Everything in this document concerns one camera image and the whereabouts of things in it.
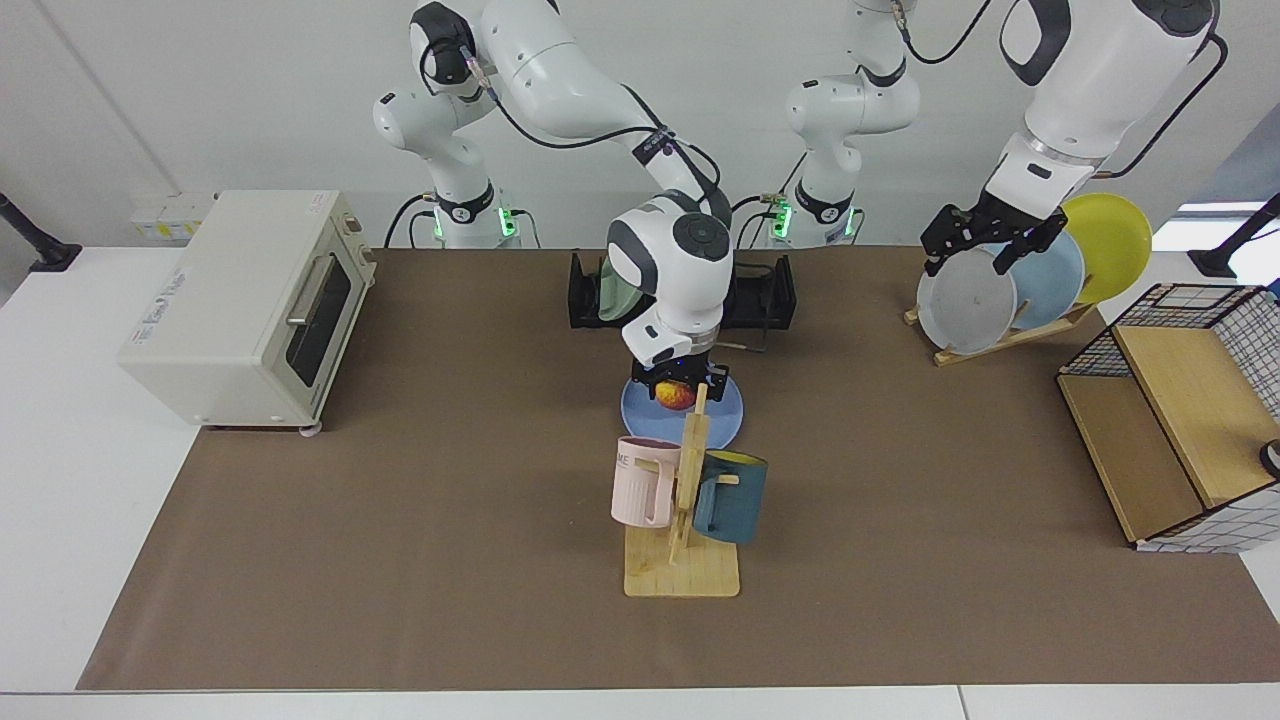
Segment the oven door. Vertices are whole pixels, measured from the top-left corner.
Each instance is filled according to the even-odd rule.
[[[273,368],[310,420],[319,420],[365,290],[355,259],[330,223],[284,319],[284,347]]]

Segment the light blue plate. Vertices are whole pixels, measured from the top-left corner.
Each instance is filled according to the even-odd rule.
[[[712,433],[707,447],[724,450],[742,429],[742,393],[733,378],[728,379],[724,397],[718,402],[707,404],[707,414],[712,419]],[[641,383],[627,382],[622,388],[622,424],[636,437],[652,437],[680,445],[685,439],[685,415],[667,410],[657,400],[649,400],[649,388]]]
[[[1085,275],[1084,254],[1075,238],[1062,232],[1044,252],[1032,252],[1015,263],[1012,273],[1018,306],[1030,301],[1014,320],[1014,329],[1043,328],[1065,315],[1080,297]]]

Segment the apple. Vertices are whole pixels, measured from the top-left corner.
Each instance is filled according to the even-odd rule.
[[[654,388],[654,397],[658,398],[658,405],[677,413],[689,410],[698,402],[698,393],[694,392],[694,388],[676,380],[658,383],[658,387]]]

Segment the oven window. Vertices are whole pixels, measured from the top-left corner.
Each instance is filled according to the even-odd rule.
[[[337,255],[330,255],[337,260]],[[320,292],[320,301],[311,323],[293,331],[293,338],[289,341],[289,348],[284,357],[307,387],[316,384],[316,375],[320,374],[320,365],[324,364],[329,341],[338,331],[338,320],[342,318],[342,309],[347,305],[349,295],[351,277],[347,275],[342,263],[335,261],[324,283],[324,290]]]

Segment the toaster oven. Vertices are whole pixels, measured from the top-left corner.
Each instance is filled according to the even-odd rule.
[[[192,424],[317,427],[375,266],[339,192],[223,192],[118,361]]]

